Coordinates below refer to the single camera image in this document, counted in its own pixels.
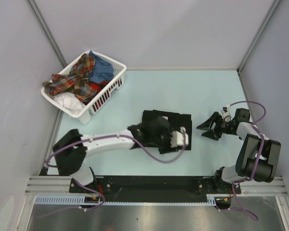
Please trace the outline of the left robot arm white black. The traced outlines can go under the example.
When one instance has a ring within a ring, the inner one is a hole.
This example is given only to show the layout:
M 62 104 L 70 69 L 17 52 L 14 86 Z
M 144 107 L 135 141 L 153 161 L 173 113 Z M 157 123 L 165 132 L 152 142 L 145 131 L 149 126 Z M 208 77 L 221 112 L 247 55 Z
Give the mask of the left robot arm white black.
M 166 118 L 155 116 L 109 134 L 84 135 L 78 129 L 72 129 L 53 146 L 53 154 L 46 163 L 49 167 L 57 169 L 59 176 L 72 177 L 80 183 L 84 191 L 90 193 L 96 189 L 97 181 L 92 168 L 85 164 L 87 157 L 136 148 L 141 148 L 151 155 L 149 147 L 159 151 L 181 147 L 184 151 L 188 144 L 189 137 L 185 127 L 175 130 Z

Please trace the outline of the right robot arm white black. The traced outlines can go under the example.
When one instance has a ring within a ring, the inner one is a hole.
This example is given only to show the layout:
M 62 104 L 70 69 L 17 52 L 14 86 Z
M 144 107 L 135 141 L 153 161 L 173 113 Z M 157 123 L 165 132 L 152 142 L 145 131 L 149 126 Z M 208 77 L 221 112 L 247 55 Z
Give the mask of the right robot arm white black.
M 239 183 L 254 180 L 270 183 L 276 175 L 281 143 L 261 133 L 250 121 L 248 109 L 238 108 L 231 116 L 224 107 L 222 112 L 214 112 L 209 119 L 197 126 L 203 131 L 202 137 L 218 141 L 223 134 L 237 136 L 243 145 L 235 165 L 221 167 L 214 176 L 198 181 L 198 189 L 209 192 L 227 193 Z

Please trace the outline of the black long sleeve shirt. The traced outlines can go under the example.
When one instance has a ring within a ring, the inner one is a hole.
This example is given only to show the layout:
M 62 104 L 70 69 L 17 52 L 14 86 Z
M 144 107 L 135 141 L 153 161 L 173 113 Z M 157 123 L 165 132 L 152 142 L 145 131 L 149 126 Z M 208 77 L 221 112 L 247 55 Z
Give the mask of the black long sleeve shirt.
M 144 110 L 141 123 L 128 127 L 132 136 L 144 147 L 158 148 L 158 135 L 169 134 L 185 127 L 189 136 L 186 150 L 192 149 L 192 119 L 190 114 L 180 114 L 158 110 Z

